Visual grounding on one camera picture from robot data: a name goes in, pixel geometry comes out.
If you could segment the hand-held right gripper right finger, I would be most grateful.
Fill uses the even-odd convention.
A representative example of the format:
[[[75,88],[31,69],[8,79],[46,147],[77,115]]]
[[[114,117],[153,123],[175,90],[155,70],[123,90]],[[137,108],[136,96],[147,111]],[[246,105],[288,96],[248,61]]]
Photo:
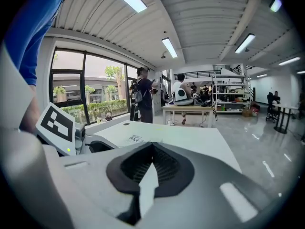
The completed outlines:
[[[159,185],[141,229],[260,229],[278,212],[278,203],[225,162],[166,144],[145,151]]]

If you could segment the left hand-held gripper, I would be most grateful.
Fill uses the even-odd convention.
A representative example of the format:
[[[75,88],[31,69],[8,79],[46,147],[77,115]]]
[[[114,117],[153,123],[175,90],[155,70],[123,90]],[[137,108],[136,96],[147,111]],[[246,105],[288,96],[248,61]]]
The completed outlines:
[[[61,155],[75,156],[83,146],[85,126],[55,104],[49,103],[36,123],[35,135],[42,142],[55,147]],[[85,145],[91,153],[118,149],[108,140],[95,140]]]

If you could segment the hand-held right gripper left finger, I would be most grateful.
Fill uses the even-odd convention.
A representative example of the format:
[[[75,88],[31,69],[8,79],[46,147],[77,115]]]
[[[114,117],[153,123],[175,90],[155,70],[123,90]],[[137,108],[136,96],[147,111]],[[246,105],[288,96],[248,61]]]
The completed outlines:
[[[132,196],[117,191],[107,178],[106,167],[138,147],[63,157],[51,149],[51,176],[75,229],[134,229],[117,218],[130,208]]]

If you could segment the white printed book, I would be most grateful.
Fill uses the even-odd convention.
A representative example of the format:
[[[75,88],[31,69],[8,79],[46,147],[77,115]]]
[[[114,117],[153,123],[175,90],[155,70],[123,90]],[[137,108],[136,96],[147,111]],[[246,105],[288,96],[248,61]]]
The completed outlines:
[[[143,143],[143,142],[150,142],[151,140],[149,138],[146,138],[142,135],[137,134],[128,134],[125,136],[121,141],[121,146],[129,146],[133,144]]]

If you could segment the person's left forearm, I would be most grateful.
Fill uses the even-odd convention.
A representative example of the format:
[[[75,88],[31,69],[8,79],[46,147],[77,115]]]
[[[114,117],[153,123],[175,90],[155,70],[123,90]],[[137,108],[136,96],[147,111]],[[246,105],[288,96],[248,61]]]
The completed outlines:
[[[23,119],[20,124],[20,129],[22,131],[33,133],[41,113],[40,113],[38,99],[37,99],[36,86],[29,85],[29,87],[33,91],[33,98],[23,116]]]

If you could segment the black backpack rig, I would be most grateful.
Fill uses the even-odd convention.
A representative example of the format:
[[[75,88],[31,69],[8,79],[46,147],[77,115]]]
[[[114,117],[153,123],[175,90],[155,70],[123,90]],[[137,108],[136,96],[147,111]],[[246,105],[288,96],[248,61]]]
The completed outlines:
[[[142,101],[142,92],[140,90],[140,85],[139,82],[142,80],[142,78],[137,79],[133,84],[132,84],[132,93],[134,96],[134,103],[138,104]]]

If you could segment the wooden table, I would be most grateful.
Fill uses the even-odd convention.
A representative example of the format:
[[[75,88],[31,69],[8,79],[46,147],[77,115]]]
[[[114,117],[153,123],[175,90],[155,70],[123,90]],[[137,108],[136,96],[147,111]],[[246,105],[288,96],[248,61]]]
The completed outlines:
[[[175,119],[175,112],[200,112],[202,113],[202,118],[204,113],[208,113],[208,128],[212,127],[213,119],[214,119],[214,109],[212,107],[202,107],[202,106],[195,106],[195,105],[184,105],[184,106],[177,106],[174,104],[168,104],[162,107],[163,111],[163,124],[167,125],[166,120],[166,113],[172,112],[173,118]]]

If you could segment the black framed window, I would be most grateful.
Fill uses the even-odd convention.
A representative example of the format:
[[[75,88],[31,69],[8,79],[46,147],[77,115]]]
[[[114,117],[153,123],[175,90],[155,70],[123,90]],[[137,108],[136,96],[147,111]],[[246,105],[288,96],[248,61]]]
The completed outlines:
[[[87,51],[55,48],[51,62],[50,101],[84,125],[130,112],[136,68]]]

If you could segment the white egg-shaped robot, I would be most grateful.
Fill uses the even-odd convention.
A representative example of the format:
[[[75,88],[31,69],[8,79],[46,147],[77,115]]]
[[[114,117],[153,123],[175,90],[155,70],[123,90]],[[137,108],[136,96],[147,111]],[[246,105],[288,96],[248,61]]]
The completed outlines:
[[[173,94],[173,103],[177,106],[193,105],[194,99],[188,98],[182,88],[178,88]]]

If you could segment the white metal shelf rack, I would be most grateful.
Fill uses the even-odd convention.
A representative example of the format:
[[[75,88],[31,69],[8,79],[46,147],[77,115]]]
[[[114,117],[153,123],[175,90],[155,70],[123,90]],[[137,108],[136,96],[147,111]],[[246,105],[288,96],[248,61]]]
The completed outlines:
[[[245,73],[221,69],[214,72],[212,105],[216,114],[242,114],[251,107],[250,79]]]

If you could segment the black mezzanine railing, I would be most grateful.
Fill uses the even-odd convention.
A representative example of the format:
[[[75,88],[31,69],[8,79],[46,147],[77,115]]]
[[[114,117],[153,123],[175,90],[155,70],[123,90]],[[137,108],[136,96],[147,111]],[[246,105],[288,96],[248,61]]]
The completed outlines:
[[[208,70],[208,71],[195,71],[195,72],[186,72],[186,73],[177,73],[174,74],[174,79],[178,79],[178,75],[183,74],[185,80],[195,80],[195,79],[211,79],[215,75],[220,75],[220,70]]]

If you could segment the person's blue shirt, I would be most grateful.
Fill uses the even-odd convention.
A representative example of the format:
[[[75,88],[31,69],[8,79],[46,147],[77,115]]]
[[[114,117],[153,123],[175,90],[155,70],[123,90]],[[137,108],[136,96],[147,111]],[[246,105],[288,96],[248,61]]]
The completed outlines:
[[[27,0],[7,30],[4,43],[17,70],[28,85],[36,85],[41,42],[63,0]]]

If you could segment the black pedestal table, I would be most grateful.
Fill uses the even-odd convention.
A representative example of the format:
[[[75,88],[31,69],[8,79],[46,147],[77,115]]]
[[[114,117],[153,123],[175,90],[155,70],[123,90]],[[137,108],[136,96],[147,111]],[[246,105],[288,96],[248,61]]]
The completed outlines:
[[[288,129],[288,125],[289,125],[289,121],[290,121],[290,117],[291,117],[291,113],[292,113],[293,110],[298,110],[298,108],[294,107],[294,106],[284,105],[284,104],[272,104],[272,106],[277,107],[277,110],[279,112],[274,130],[281,133],[281,134],[286,134],[287,129]],[[286,109],[288,110],[288,118],[287,118],[285,127],[283,127],[284,118],[285,118],[285,114],[286,114]]]

